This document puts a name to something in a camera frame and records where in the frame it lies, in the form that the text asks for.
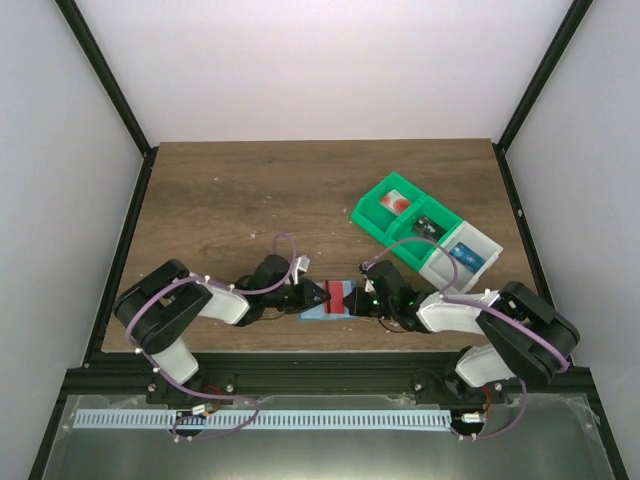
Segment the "blue card holder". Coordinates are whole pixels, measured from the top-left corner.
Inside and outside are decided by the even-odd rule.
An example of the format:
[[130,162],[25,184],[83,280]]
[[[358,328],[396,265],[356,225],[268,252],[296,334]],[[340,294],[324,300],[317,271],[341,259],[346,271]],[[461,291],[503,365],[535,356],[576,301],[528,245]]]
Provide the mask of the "blue card holder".
[[343,304],[344,298],[355,289],[355,280],[325,280],[318,282],[317,285],[325,290],[330,298],[310,310],[299,313],[297,318],[300,322],[334,321],[355,318]]

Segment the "red white card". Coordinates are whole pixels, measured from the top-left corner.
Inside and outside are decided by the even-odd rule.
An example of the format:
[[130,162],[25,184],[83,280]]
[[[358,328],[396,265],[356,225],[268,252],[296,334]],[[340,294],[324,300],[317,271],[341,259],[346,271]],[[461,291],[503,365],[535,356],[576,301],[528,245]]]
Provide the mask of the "red white card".
[[324,310],[329,315],[344,315],[346,313],[342,300],[346,295],[345,290],[351,286],[349,281],[327,280],[324,289],[331,294],[331,300],[324,304]]
[[411,206],[411,201],[400,194],[397,190],[391,190],[385,193],[380,198],[379,203],[386,210],[396,216],[401,215]]

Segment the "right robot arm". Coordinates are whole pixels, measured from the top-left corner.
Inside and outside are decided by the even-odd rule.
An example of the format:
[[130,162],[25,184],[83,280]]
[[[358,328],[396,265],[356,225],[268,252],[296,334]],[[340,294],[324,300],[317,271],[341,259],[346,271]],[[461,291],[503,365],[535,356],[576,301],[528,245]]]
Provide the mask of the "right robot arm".
[[577,328],[520,282],[481,294],[417,290],[389,261],[361,269],[365,283],[342,300],[349,314],[395,321],[406,332],[463,332],[487,344],[455,361],[452,383],[480,388],[517,378],[545,386],[569,369],[580,342]]

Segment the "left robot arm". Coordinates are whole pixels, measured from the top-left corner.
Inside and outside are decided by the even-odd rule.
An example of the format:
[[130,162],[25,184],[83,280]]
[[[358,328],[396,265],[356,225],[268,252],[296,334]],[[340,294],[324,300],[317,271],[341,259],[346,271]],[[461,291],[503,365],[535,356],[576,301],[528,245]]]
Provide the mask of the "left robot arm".
[[308,266],[305,256],[289,262],[270,254],[254,273],[222,285],[169,260],[122,293],[112,312],[125,327],[126,338],[161,372],[185,385],[199,364],[182,335],[197,317],[244,327],[260,320],[267,309],[298,314],[323,305],[331,294],[303,277]]

